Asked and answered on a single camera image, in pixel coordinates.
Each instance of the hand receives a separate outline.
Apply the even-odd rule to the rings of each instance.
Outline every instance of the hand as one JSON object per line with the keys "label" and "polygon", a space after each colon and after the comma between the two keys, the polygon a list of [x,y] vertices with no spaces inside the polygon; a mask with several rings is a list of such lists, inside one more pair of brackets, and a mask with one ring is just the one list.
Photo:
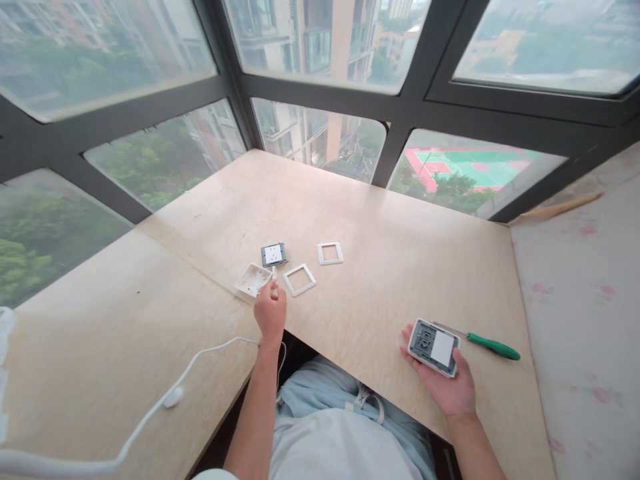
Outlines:
{"label": "hand", "polygon": [[457,364],[455,378],[446,378],[444,375],[429,368],[410,356],[407,345],[413,330],[413,325],[408,324],[402,330],[405,345],[400,345],[400,351],[418,374],[418,377],[427,386],[433,398],[447,417],[460,417],[465,414],[475,415],[475,386],[467,360],[460,350],[453,349],[453,359]]}
{"label": "hand", "polygon": [[278,287],[276,280],[271,280],[258,292],[253,316],[262,332],[260,345],[277,346],[279,349],[287,319],[287,294]]}

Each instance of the plywood tabletop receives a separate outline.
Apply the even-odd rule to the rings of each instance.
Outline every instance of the plywood tabletop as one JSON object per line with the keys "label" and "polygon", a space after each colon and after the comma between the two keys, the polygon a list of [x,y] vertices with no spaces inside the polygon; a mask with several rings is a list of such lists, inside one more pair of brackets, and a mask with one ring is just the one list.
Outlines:
{"label": "plywood tabletop", "polygon": [[[317,285],[289,298],[286,328],[448,439],[398,352],[417,317],[502,341],[463,341],[478,412],[508,478],[554,478],[506,227],[250,151],[17,308],[5,367],[8,448],[112,459],[198,350],[258,339],[235,280],[284,242]],[[339,241],[344,263],[320,266]],[[254,345],[204,357],[185,398],[142,432],[118,478],[184,478],[246,382]]]}
{"label": "plywood tabletop", "polygon": [[[68,460],[116,458],[198,350],[260,336],[250,307],[136,230],[16,314],[5,362],[4,447]],[[255,345],[236,342],[200,357],[182,401],[154,414],[117,478],[184,478],[256,353]]]}
{"label": "plywood tabletop", "polygon": [[[417,317],[512,346],[519,362],[463,341],[478,414],[508,478],[554,478],[511,236],[476,219],[253,150],[138,230],[230,293],[260,248],[284,242],[317,285],[289,300],[287,330],[448,439],[434,400],[398,352]],[[339,241],[344,263],[320,266]]]}

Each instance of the wall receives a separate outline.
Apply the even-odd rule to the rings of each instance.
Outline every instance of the wall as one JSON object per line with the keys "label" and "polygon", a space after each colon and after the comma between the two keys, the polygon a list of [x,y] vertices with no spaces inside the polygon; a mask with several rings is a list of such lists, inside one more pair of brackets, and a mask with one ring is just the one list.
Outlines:
{"label": "wall", "polygon": [[600,199],[511,228],[558,480],[640,478],[639,175],[640,143],[574,187]]}

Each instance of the screwdriver shaft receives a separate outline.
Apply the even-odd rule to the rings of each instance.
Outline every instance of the screwdriver shaft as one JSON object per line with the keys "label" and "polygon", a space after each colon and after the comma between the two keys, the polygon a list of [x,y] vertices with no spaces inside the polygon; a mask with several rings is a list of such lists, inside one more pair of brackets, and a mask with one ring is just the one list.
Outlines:
{"label": "screwdriver shaft", "polygon": [[434,322],[433,320],[429,320],[429,322],[434,324],[434,325],[437,325],[438,327],[446,328],[447,330],[451,330],[451,331],[454,331],[456,333],[459,333],[460,335],[463,335],[465,337],[468,335],[468,333],[464,333],[464,332],[461,332],[460,330],[452,329],[451,327],[443,325],[442,323]]}

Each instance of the white junction box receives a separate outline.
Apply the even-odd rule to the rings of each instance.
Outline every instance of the white junction box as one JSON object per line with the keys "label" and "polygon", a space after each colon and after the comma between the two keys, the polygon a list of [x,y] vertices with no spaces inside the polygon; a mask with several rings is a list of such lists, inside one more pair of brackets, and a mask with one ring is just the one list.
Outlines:
{"label": "white junction box", "polygon": [[456,334],[418,319],[413,326],[407,352],[445,377],[454,378],[457,368],[453,349],[460,345]]}
{"label": "white junction box", "polygon": [[233,286],[256,298],[258,296],[258,290],[271,280],[271,275],[272,273],[269,270],[259,267],[255,263],[250,263]]}

